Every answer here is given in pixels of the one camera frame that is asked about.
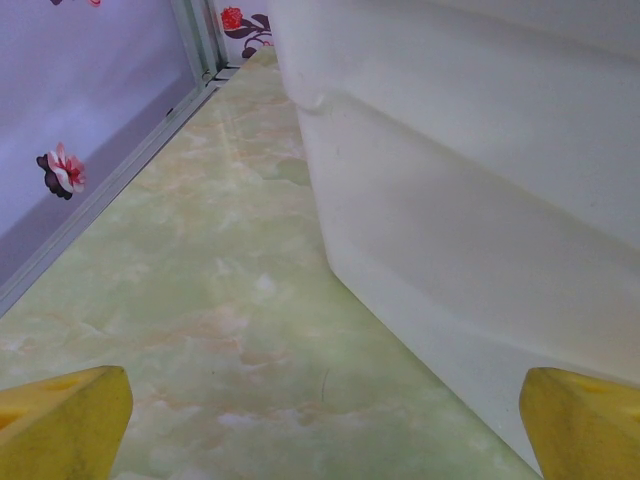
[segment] white wall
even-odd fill
[[[0,287],[195,88],[169,0],[20,0],[0,9]],[[82,193],[36,157],[64,143]]]

